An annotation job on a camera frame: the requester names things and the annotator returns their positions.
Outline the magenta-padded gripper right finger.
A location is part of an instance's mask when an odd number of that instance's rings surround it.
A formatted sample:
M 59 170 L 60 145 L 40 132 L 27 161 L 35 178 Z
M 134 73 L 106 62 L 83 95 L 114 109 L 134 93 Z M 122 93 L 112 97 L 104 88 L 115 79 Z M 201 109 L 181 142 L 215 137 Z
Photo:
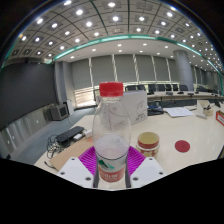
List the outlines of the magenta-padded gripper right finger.
M 145 157 L 134 147 L 127 155 L 125 184 L 127 188 L 140 188 L 166 176 L 154 157 Z

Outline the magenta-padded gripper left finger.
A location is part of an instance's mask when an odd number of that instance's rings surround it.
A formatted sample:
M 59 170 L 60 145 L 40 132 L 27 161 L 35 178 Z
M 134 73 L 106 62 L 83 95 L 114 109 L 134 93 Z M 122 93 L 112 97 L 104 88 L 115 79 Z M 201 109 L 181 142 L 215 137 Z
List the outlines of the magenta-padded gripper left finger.
M 97 188 L 99 176 L 95 149 L 91 147 L 79 157 L 70 157 L 57 175 L 84 188 Z

